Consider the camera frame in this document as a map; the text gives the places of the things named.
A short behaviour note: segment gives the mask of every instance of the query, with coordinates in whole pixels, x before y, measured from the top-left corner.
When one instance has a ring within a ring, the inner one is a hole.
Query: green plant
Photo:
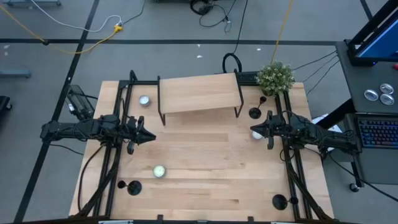
[[[293,86],[293,70],[282,62],[274,62],[264,66],[257,73],[257,82],[263,94],[275,96],[289,90]]]

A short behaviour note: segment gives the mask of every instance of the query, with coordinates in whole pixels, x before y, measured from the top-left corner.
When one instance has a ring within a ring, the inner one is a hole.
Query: computer monitor
[[[389,0],[348,42],[353,66],[398,62],[398,0]]]

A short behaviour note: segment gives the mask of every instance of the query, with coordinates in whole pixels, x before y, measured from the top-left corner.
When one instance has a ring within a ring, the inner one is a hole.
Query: black desk
[[[379,62],[373,67],[353,67],[346,53],[348,49],[346,43],[337,42],[336,49],[351,98],[317,124],[328,129],[342,121],[348,113],[398,114],[398,103],[386,106],[380,100],[369,101],[363,95],[368,89],[381,95],[380,84],[388,83],[395,89],[392,96],[398,99],[398,71],[393,69],[394,63]],[[398,175],[396,175],[398,149],[363,149],[351,165],[356,175],[370,183],[398,185]],[[358,181],[356,184],[358,187],[364,186]]]

